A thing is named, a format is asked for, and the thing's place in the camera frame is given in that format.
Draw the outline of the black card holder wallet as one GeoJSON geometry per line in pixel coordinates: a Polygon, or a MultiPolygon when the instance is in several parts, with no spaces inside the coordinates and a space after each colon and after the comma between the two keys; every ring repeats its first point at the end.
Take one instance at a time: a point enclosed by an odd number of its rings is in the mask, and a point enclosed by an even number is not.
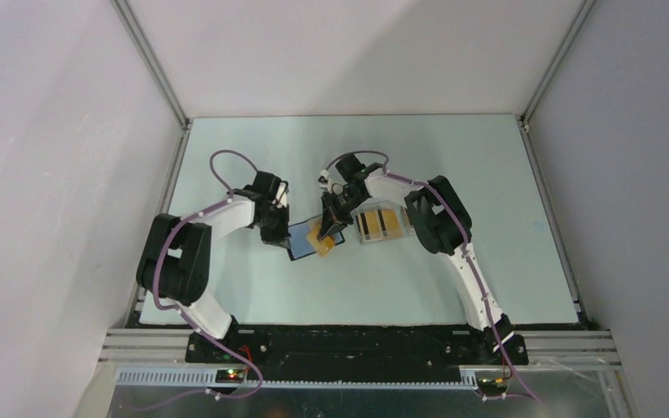
{"type": "Polygon", "coordinates": [[[289,248],[287,249],[289,259],[296,261],[310,255],[324,257],[336,246],[345,242],[342,233],[320,238],[320,230],[321,217],[313,217],[290,225],[288,228],[289,248]]]}

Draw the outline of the clear plastic card tray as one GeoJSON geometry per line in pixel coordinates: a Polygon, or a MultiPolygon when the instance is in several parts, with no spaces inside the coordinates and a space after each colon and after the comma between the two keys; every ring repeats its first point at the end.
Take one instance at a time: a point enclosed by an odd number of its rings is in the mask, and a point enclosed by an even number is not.
{"type": "Polygon", "coordinates": [[[352,212],[357,237],[362,245],[415,236],[407,210],[387,200],[359,206],[352,212]]]}

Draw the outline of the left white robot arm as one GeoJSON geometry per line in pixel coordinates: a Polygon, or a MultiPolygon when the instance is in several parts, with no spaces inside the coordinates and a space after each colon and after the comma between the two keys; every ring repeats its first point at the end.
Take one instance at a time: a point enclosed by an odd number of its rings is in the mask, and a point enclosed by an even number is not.
{"type": "Polygon", "coordinates": [[[236,319],[207,289],[213,244],[240,229],[256,228],[261,241],[290,248],[288,182],[257,172],[253,183],[184,218],[161,213],[152,221],[140,256],[136,281],[159,310],[177,312],[198,334],[209,337],[206,350],[219,362],[240,351],[230,333],[236,319]]]}

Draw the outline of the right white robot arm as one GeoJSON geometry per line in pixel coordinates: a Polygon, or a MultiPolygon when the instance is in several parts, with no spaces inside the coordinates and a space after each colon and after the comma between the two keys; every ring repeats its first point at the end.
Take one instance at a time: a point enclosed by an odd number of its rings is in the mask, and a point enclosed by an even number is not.
{"type": "Polygon", "coordinates": [[[363,164],[348,152],[320,171],[322,221],[318,238],[355,223],[352,213],[369,199],[385,199],[405,209],[422,247],[451,266],[467,323],[481,334],[471,344],[475,358],[493,364],[515,335],[508,315],[490,291],[476,259],[472,219],[451,183],[442,175],[428,181],[408,179],[387,164],[363,164]]]}

